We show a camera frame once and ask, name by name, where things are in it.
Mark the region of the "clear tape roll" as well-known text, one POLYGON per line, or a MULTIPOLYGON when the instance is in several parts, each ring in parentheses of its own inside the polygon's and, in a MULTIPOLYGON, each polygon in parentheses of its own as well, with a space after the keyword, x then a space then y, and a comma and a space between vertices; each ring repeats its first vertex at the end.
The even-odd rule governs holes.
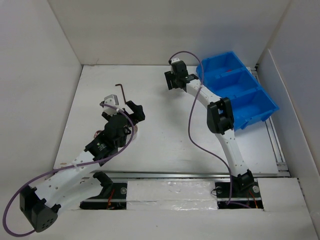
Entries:
POLYGON ((134 133, 133 133, 132 140, 134 141, 138 136, 138 126, 137 125, 134 126, 134 130, 133 131, 134 131, 134 133))

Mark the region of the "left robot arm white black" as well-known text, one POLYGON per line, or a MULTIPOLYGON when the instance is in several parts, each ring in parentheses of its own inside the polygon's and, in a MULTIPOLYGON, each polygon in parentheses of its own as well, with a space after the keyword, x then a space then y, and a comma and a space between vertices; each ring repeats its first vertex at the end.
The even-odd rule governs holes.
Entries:
POLYGON ((107 198, 112 180, 98 169, 117 156, 133 140, 134 127, 145 120, 141 105, 127 101, 125 109, 112 99, 100 104, 107 123, 84 150, 65 167, 50 172, 49 178, 32 187, 29 183, 19 191, 19 207, 34 232, 48 229, 69 206, 90 197, 107 198))

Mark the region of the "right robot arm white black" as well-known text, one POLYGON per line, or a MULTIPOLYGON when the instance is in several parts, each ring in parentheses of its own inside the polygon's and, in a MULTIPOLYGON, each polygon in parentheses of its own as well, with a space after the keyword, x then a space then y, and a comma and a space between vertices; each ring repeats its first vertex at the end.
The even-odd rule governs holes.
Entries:
POLYGON ((182 89, 206 108, 206 124, 215 134, 224 151, 231 174, 231 191, 242 197, 254 184, 254 177, 245 163, 236 141, 231 100, 221 98, 206 88, 195 74, 189 74, 179 58, 169 61, 171 70, 164 73, 168 89, 182 89))

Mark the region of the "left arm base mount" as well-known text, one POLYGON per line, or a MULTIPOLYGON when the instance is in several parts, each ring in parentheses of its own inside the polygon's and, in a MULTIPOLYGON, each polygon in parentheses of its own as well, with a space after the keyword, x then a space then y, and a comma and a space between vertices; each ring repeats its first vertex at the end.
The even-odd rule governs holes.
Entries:
POLYGON ((82 210, 126 210, 127 209, 127 182, 114 182, 102 171, 93 174, 99 181, 102 190, 79 205, 82 210))

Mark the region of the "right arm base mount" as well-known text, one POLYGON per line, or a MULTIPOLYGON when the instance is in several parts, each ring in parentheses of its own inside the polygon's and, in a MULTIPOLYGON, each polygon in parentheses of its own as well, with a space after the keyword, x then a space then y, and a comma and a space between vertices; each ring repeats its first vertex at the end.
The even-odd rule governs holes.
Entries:
POLYGON ((263 201, 258 182, 255 181, 249 188, 236 192, 232 190, 230 203, 230 183, 218 181, 210 193, 216 197, 218 209, 263 209, 263 201))

